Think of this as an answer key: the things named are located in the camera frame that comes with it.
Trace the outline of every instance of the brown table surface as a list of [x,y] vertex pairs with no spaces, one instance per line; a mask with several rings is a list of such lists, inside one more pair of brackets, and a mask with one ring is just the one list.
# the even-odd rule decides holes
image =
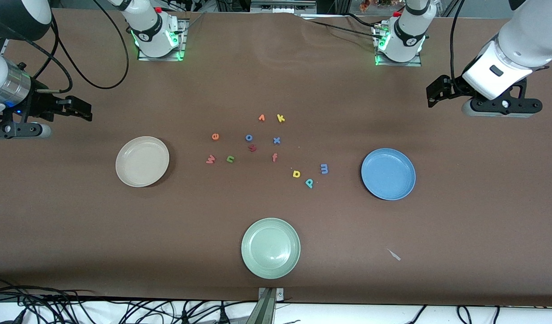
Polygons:
[[[82,71],[116,82],[124,55],[106,17],[54,12]],[[457,71],[503,23],[459,20]],[[449,73],[450,24],[434,20],[420,68],[375,66],[368,38],[290,14],[206,14],[185,61],[133,59],[114,90],[69,68],[70,94],[93,105],[94,121],[56,117],[49,139],[0,141],[0,277],[123,297],[241,300],[272,286],[297,302],[552,305],[552,68],[529,78],[528,96],[543,101],[529,119],[466,117],[465,98],[428,109],[426,86]],[[52,36],[40,44],[50,49]],[[6,56],[31,73],[45,59],[19,42]],[[66,84],[53,63],[40,80]],[[171,163],[138,189],[114,165],[143,135],[162,139]],[[375,198],[360,179],[364,157],[384,147],[416,168],[401,201]],[[264,217],[301,239],[281,279],[241,259],[243,233]]]

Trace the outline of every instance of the cable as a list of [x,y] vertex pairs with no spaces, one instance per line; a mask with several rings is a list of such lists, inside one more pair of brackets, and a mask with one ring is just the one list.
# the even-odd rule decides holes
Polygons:
[[200,312],[200,313],[198,313],[198,314],[194,314],[193,316],[198,316],[198,315],[200,315],[200,314],[202,314],[202,313],[204,313],[204,312],[208,312],[209,310],[211,310],[211,311],[209,311],[208,313],[206,313],[206,314],[204,314],[203,316],[201,316],[200,318],[198,318],[197,320],[195,320],[194,322],[192,322],[191,324],[197,324],[197,322],[200,322],[200,321],[201,321],[203,318],[205,318],[206,316],[208,316],[208,315],[210,315],[210,314],[212,314],[212,313],[214,313],[214,312],[217,312],[217,311],[219,311],[219,310],[222,309],[222,308],[226,308],[226,307],[228,307],[228,306],[237,305],[237,304],[243,304],[243,303],[257,303],[257,302],[258,302],[257,300],[243,300],[243,301],[237,301],[237,302],[235,302],[235,303],[227,304],[227,305],[224,305],[224,306],[221,306],[221,305],[220,305],[220,306],[219,306],[219,305],[212,306],[212,307],[208,308],[207,310],[204,310],[204,311],[202,311],[202,312]]
[[358,21],[360,24],[364,25],[364,26],[368,26],[368,27],[373,27],[374,24],[376,24],[376,22],[374,24],[370,24],[364,20],[361,20],[358,16],[356,16],[355,14],[353,13],[349,13],[349,12],[346,12],[346,13],[341,13],[342,16],[350,16],[352,18],[354,18],[356,21]]
[[100,85],[97,85],[95,84],[94,82],[90,81],[83,73],[82,71],[80,71],[80,69],[78,68],[78,66],[76,65],[76,62],[74,62],[74,60],[72,59],[72,57],[70,56],[70,54],[68,53],[68,50],[66,49],[66,47],[64,46],[64,43],[62,42],[62,39],[60,39],[60,37],[58,36],[58,38],[60,39],[59,43],[60,43],[60,47],[62,48],[62,50],[64,50],[64,53],[66,53],[66,57],[68,57],[68,60],[70,61],[70,63],[72,63],[72,66],[74,66],[74,69],[76,69],[76,72],[78,72],[78,74],[88,83],[90,84],[91,86],[97,88],[97,89],[101,89],[101,90],[110,90],[110,89],[113,89],[115,88],[116,86],[119,86],[122,82],[124,82],[124,80],[126,79],[126,76],[128,76],[128,70],[130,69],[130,56],[128,55],[128,47],[126,46],[126,41],[124,40],[124,37],[122,36],[122,33],[120,32],[120,29],[118,29],[118,26],[116,25],[116,23],[114,22],[114,20],[112,19],[112,17],[110,17],[110,15],[106,12],[106,10],[104,10],[104,8],[102,8],[102,6],[97,2],[97,0],[92,0],[97,6],[98,8],[103,12],[103,14],[105,14],[105,16],[109,19],[109,21],[112,23],[112,25],[114,26],[114,28],[116,29],[116,31],[118,32],[118,36],[120,37],[120,40],[122,42],[122,45],[124,46],[124,53],[126,54],[126,71],[124,71],[124,75],[122,76],[122,78],[116,82],[114,85],[111,85],[111,86],[100,86]]
[[[58,36],[58,26],[56,25],[55,20],[52,20],[51,28],[52,28],[52,31],[54,32],[54,46],[52,47],[52,51],[50,52],[50,54],[54,56],[56,55],[56,50],[58,49],[58,43],[60,42],[60,37]],[[42,66],[38,70],[38,72],[34,74],[33,78],[37,79],[40,76],[40,74],[48,67],[48,64],[50,64],[51,61],[52,61],[51,58],[47,58],[44,64],[42,64]]]
[[187,27],[186,29],[183,29],[183,30],[181,30],[181,31],[178,31],[176,34],[181,34],[181,33],[184,33],[184,32],[186,32],[186,31],[188,31],[188,29],[190,29],[190,27],[191,27],[193,24],[196,24],[196,21],[198,21],[198,19],[202,18],[205,14],[206,14],[205,12],[204,12],[204,13],[201,13],[200,16],[198,16],[198,17],[194,20],[194,22],[193,22],[192,24],[189,24],[188,27]]
[[12,35],[14,35],[14,37],[19,38],[19,39],[25,41],[26,43],[29,43],[29,45],[32,45],[35,49],[37,49],[40,52],[44,53],[49,59],[54,61],[54,63],[56,63],[58,65],[58,67],[60,67],[60,69],[62,70],[62,72],[64,72],[64,74],[66,74],[66,78],[68,79],[68,87],[64,90],[58,90],[56,92],[57,94],[65,94],[66,92],[72,90],[72,87],[74,86],[74,82],[72,80],[72,77],[70,76],[68,70],[66,70],[66,68],[60,63],[60,61],[58,61],[52,54],[48,53],[48,51],[41,48],[37,43],[34,43],[33,41],[25,38],[24,35],[21,35],[17,31],[15,31],[14,29],[11,29],[10,27],[5,25],[4,23],[0,22],[0,27],[4,27],[4,29],[9,31]]
[[328,8],[327,12],[325,14],[329,14],[330,10],[332,10],[332,7],[336,4],[336,0],[332,1],[332,4],[330,4],[330,8]]
[[332,27],[332,28],[335,28],[335,29],[340,29],[342,31],[347,31],[347,32],[350,32],[350,33],[356,33],[356,34],[360,34],[360,35],[366,35],[366,36],[369,36],[369,37],[374,37],[374,38],[381,38],[382,36],[380,35],[372,35],[370,33],[362,33],[360,31],[354,31],[352,29],[348,29],[348,28],[344,28],[344,27],[339,27],[339,26],[335,26],[335,25],[330,25],[330,24],[325,24],[323,22],[319,22],[319,21],[313,21],[313,20],[310,20],[311,22],[315,23],[315,24],[318,24],[318,25],[322,25],[322,26],[327,26],[327,27]]
[[190,308],[190,310],[188,311],[188,317],[191,317],[194,312],[200,307],[202,306],[203,304],[207,303],[208,301],[202,301],[200,303],[198,303],[196,306]]
[[222,308],[220,309],[220,319],[218,320],[218,324],[231,324],[230,318],[226,314],[226,307],[224,306],[224,300],[222,300],[222,303],[220,304]]
[[[463,320],[463,317],[459,314],[459,309],[460,308],[463,308],[465,311],[466,311],[466,314],[467,314],[467,322],[465,320]],[[461,320],[461,322],[463,324],[471,324],[471,316],[470,316],[470,312],[467,310],[467,307],[466,306],[456,306],[456,314],[458,315],[458,318],[459,320]]]
[[408,322],[408,324],[416,324],[418,318],[420,318],[420,315],[422,315],[422,312],[426,309],[426,307],[428,307],[428,305],[422,306],[418,311],[418,313],[416,313],[416,316],[414,317],[414,319],[411,320],[411,322]]
[[162,304],[159,304],[158,306],[152,308],[149,312],[147,312],[146,314],[144,314],[144,316],[138,318],[136,320],[136,324],[139,324],[140,322],[142,322],[142,320],[144,320],[145,318],[148,318],[150,316],[153,316],[153,315],[160,315],[162,316],[162,324],[164,323],[164,316],[162,314],[159,314],[159,313],[156,313],[156,314],[152,314],[157,308],[160,308],[162,306],[164,306],[165,304],[167,303],[171,303],[171,300],[167,300],[165,302],[163,302]]
[[454,31],[455,31],[455,24],[458,20],[459,11],[462,10],[463,3],[466,0],[461,0],[459,3],[458,9],[454,15],[454,20],[452,21],[452,28],[450,29],[450,78],[451,82],[455,89],[459,90],[459,92],[465,96],[469,96],[464,90],[458,87],[458,85],[455,82],[455,75],[454,75]]
[[498,315],[500,315],[500,306],[496,306],[496,315],[494,315],[494,320],[492,320],[492,324],[496,324],[496,321],[498,320]]

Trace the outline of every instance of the plate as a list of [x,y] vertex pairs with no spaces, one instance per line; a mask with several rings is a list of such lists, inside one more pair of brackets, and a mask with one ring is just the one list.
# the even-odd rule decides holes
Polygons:
[[406,197],[416,184],[416,170],[400,151],[377,149],[362,163],[362,181],[376,197],[398,200]]
[[281,278],[294,269],[299,258],[300,238],[292,225],[281,219],[259,220],[243,236],[243,262],[258,277]]
[[134,138],[120,150],[116,158],[116,174],[128,186],[146,187],[166,173],[170,154],[158,138]]

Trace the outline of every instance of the white floor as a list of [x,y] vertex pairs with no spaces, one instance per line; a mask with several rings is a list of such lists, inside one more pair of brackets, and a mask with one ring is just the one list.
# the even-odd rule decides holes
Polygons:
[[[188,309],[197,302],[190,302]],[[205,310],[220,302],[212,301],[198,309]],[[162,311],[172,314],[181,314],[183,301],[173,302],[173,308],[167,304]],[[125,304],[111,304],[105,301],[88,301],[84,303],[86,311],[95,324],[117,324],[126,312]],[[253,310],[254,303],[245,303],[226,308],[229,318],[236,320],[245,318]],[[274,324],[289,324],[297,321],[298,324],[408,324],[420,310],[420,306],[390,306],[390,305],[344,305],[344,304],[278,304],[276,307]],[[13,320],[23,307],[15,303],[0,303],[0,322]],[[77,306],[74,306],[80,324],[91,324],[86,315]],[[496,308],[469,307],[473,324],[492,324]],[[138,318],[146,314],[142,310],[126,320],[126,323],[135,323]],[[45,318],[52,319],[48,311],[40,312]],[[215,312],[203,318],[198,324],[210,324],[218,320],[220,312]],[[190,320],[193,324],[197,318]],[[170,324],[172,318],[165,316],[150,316],[140,324]],[[37,324],[35,315],[27,313],[23,324]],[[454,306],[428,306],[416,324],[461,324]],[[502,307],[496,324],[552,324],[552,309]]]

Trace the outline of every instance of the green plate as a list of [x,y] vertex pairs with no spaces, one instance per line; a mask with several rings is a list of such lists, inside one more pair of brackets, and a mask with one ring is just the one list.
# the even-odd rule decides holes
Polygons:
[[243,262],[258,277],[281,278],[294,269],[299,258],[298,233],[281,219],[259,220],[243,235]]

